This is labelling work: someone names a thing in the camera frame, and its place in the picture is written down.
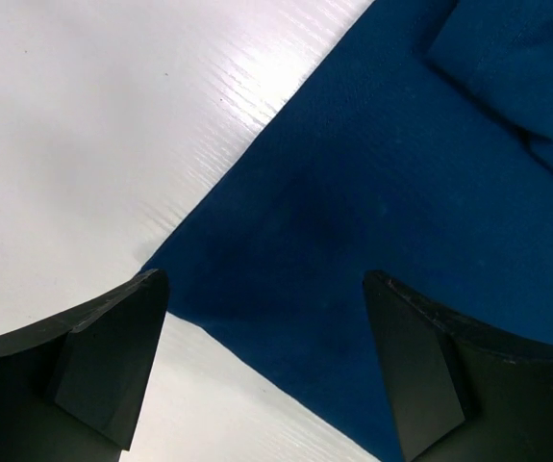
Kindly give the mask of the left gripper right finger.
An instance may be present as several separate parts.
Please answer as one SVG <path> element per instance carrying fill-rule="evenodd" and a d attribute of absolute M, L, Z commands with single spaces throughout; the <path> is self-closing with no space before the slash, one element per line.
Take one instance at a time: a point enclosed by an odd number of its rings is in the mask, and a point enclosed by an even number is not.
<path fill-rule="evenodd" d="M 553 346 L 463 315 L 381 271 L 364 298 L 407 461 L 553 461 Z"/>

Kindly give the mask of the navy blue t shirt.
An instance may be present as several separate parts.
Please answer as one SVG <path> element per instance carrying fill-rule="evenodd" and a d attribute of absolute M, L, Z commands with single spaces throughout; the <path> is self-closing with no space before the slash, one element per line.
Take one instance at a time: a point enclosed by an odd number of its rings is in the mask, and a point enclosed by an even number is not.
<path fill-rule="evenodd" d="M 376 1 L 148 261 L 169 309 L 382 461 L 383 270 L 553 344 L 553 1 Z"/>

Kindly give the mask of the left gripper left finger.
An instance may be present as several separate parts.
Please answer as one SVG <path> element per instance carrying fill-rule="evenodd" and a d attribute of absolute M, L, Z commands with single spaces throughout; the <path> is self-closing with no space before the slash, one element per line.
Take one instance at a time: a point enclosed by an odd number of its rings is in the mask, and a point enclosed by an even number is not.
<path fill-rule="evenodd" d="M 0 335 L 0 461 L 117 461 L 138 425 L 169 297 L 152 269 Z"/>

